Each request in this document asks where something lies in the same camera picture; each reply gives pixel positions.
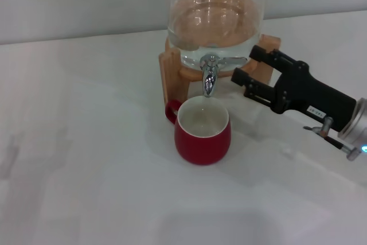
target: faucet spout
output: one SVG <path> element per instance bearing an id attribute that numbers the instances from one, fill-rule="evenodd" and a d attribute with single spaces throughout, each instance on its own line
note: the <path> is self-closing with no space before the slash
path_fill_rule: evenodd
<path id="1" fill-rule="evenodd" d="M 202 69 L 202 93 L 207 98 L 213 96 L 216 87 L 219 59 L 216 54 L 207 54 L 200 61 Z"/>
<path id="2" fill-rule="evenodd" d="M 245 57 L 225 57 L 221 59 L 217 54 L 208 53 L 200 59 L 202 69 L 202 93 L 205 97 L 213 96 L 219 70 L 227 65 L 243 66 L 247 62 Z"/>

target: wooden stand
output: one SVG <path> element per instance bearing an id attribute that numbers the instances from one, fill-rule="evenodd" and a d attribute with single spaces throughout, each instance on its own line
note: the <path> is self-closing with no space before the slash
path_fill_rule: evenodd
<path id="1" fill-rule="evenodd" d="M 258 45 L 270 52 L 279 49 L 280 38 L 263 34 Z M 173 99 L 183 103 L 188 99 L 190 82 L 202 81 L 202 72 L 183 66 L 179 49 L 170 48 L 168 41 L 166 41 L 166 51 L 159 55 L 159 66 L 161 68 L 165 104 Z M 265 63 L 258 63 L 255 60 L 250 60 L 241 69 L 265 84 L 269 83 L 273 72 L 272 67 Z M 230 77 L 232 74 L 233 71 L 221 71 L 219 77 Z"/>

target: white table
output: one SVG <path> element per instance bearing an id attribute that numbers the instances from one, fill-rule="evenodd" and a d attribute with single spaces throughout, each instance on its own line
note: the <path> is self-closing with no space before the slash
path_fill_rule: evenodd
<path id="1" fill-rule="evenodd" d="M 323 82 L 367 96 L 367 12 L 268 20 Z M 354 162 L 228 80 L 218 164 L 175 151 L 158 54 L 166 31 L 0 46 L 1 245 L 366 245 L 367 157 Z M 197 88 L 191 88 L 192 94 Z"/>

